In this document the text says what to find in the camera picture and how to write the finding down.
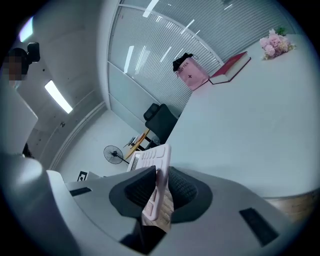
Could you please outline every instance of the pink calculator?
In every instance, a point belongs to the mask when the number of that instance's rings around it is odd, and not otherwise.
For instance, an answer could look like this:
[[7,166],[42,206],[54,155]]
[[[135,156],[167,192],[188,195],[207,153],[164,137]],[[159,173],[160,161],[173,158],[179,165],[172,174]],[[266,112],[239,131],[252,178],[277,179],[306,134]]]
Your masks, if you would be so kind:
[[155,166],[156,168],[155,190],[142,211],[150,221],[155,221],[158,218],[164,200],[170,156],[171,146],[169,144],[163,144],[145,151],[135,151],[127,169],[127,172],[131,172],[143,167]]

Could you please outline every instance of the book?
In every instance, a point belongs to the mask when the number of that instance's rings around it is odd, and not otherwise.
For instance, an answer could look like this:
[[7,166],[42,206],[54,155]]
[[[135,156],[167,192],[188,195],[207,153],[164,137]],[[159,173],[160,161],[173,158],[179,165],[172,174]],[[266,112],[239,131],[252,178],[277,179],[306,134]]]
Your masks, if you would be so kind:
[[251,60],[248,52],[239,53],[230,59],[210,77],[213,85],[230,82],[242,68]]

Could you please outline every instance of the office chair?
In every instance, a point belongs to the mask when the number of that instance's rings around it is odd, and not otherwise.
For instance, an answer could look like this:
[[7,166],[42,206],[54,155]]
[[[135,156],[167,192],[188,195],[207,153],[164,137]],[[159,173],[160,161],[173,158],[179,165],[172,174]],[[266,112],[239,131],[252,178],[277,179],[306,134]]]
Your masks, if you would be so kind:
[[165,144],[178,119],[170,112],[165,104],[160,106],[152,104],[143,115],[145,126],[159,138],[161,144]]

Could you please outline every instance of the flower bouquet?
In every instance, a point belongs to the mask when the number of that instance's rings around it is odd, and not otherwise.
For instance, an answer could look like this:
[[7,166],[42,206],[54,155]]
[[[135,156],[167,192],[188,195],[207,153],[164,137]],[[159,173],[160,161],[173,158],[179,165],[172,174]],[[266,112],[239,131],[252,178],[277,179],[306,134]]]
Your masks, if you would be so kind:
[[288,38],[277,34],[274,29],[269,30],[269,36],[260,39],[260,45],[264,49],[263,60],[274,59],[295,48]]

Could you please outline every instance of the white table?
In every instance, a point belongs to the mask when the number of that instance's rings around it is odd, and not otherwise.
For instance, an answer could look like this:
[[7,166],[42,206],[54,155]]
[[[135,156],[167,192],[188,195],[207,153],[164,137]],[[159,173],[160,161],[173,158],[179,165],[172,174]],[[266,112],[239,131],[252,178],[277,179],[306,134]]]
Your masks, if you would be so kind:
[[195,90],[167,143],[171,166],[245,185],[262,197],[294,196],[319,186],[320,65],[301,35],[295,50],[251,61],[229,83]]

